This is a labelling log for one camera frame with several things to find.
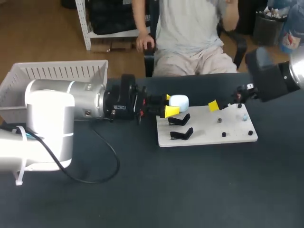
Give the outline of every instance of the white plastic basket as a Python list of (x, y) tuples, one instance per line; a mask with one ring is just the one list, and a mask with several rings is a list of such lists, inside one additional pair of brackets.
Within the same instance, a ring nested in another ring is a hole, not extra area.
[(0, 115), (7, 123), (25, 123), (24, 93), (35, 79), (107, 83), (107, 60), (15, 63), (0, 85)]

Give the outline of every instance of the metal shelf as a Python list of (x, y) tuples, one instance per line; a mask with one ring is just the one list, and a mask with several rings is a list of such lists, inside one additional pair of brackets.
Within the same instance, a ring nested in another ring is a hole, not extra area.
[[(130, 0), (123, 0), (124, 4), (129, 4)], [(118, 32), (113, 34), (106, 34), (106, 35), (97, 35), (93, 32), (91, 27), (88, 25), (86, 21), (86, 4), (85, 0), (76, 0), (77, 11), (79, 16), (79, 21), (82, 29), (82, 34), (85, 40), (85, 47), (87, 50), (91, 50), (91, 39), (92, 38), (121, 38), (121, 37), (137, 37), (138, 30), (129, 30), (125, 32)]]
[(111, 37), (137, 37), (138, 36), (138, 30), (129, 30), (125, 32), (118, 32), (113, 34), (106, 34), (106, 35), (97, 35), (93, 31), (89, 32), (88, 36), (90, 38), (111, 38)]

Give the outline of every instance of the blue bottle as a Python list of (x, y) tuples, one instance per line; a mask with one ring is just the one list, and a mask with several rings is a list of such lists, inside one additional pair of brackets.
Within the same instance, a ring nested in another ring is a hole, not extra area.
[(285, 53), (292, 53), (304, 45), (304, 0), (298, 0), (289, 11), (287, 22), (283, 27), (280, 48)]

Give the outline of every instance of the person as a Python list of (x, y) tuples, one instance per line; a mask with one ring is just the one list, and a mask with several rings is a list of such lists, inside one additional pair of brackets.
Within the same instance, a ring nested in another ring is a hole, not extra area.
[(226, 31), (239, 19), (238, 0), (159, 0), (156, 43), (145, 24), (145, 0), (132, 0), (139, 36), (136, 48), (156, 46), (153, 76), (236, 73), (232, 59), (223, 53), (217, 34), (219, 19)]

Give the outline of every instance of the white board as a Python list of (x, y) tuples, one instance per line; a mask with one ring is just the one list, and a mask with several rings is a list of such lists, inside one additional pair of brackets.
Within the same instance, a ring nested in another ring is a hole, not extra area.
[[(245, 105), (238, 108), (237, 104), (233, 104), (224, 110), (215, 112), (210, 112), (208, 106), (189, 107), (188, 111), (174, 117), (183, 119), (188, 113), (191, 118), (185, 126), (169, 125), (168, 119), (156, 117), (160, 147), (257, 141), (257, 133)], [(243, 121), (244, 115), (247, 115), (247, 121)], [(170, 132), (186, 133), (191, 127), (194, 133), (187, 141), (171, 139)], [(222, 137), (223, 132), (227, 133), (226, 137)]]

